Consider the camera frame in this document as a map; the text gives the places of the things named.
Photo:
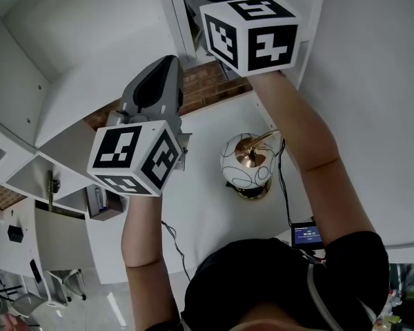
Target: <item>lamp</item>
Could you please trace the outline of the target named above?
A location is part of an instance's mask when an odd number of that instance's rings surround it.
[[[268,138],[278,130],[262,136],[243,133],[233,137],[221,151],[221,171],[227,186],[246,199],[260,199],[271,188],[271,177],[276,170],[277,149]]]

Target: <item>black power cord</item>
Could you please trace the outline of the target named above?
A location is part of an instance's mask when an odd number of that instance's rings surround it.
[[[176,249],[177,249],[177,251],[178,251],[178,253],[181,255],[181,260],[182,260],[182,267],[183,267],[183,269],[184,269],[184,272],[186,273],[186,276],[187,276],[187,278],[188,278],[188,280],[189,280],[189,282],[191,281],[191,279],[190,279],[190,277],[188,276],[188,273],[187,273],[187,269],[186,269],[186,262],[185,262],[185,256],[184,256],[184,254],[182,253],[182,251],[178,248],[178,244],[177,244],[177,231],[176,231],[176,229],[174,229],[173,227],[171,227],[171,226],[169,226],[166,222],[164,222],[164,221],[161,221],[161,224],[164,226],[164,227],[166,227],[166,229],[167,229],[167,231],[170,233],[170,235],[172,236],[172,238],[173,238],[173,241],[175,242],[175,247],[176,247]]]
[[[285,206],[287,209],[287,218],[288,218],[288,225],[291,227],[291,219],[290,219],[290,207],[288,206],[288,194],[287,194],[287,187],[285,185],[284,177],[282,176],[282,153],[285,151],[285,139],[282,138],[281,148],[279,149],[279,164],[277,167],[279,168],[279,184],[281,186],[282,192],[284,193],[285,198]]]

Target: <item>person's right arm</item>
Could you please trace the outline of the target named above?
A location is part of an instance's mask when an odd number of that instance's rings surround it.
[[[374,232],[322,118],[280,72],[248,78],[294,157],[324,245]]]

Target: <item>gray floor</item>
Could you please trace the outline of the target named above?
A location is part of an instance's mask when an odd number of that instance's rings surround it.
[[[18,276],[1,274],[7,287],[20,284]],[[32,315],[32,330],[134,330],[130,292],[127,283],[101,285],[95,270],[83,271],[86,301],[73,297],[65,308],[43,305]],[[33,279],[25,279],[29,291],[34,291]],[[184,309],[184,294],[188,280],[183,272],[172,274],[170,283],[180,311]]]

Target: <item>small display screen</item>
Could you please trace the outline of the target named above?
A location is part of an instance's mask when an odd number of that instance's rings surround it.
[[[322,239],[316,226],[311,227],[296,227],[295,228],[295,243],[296,244],[310,244],[321,243]]]

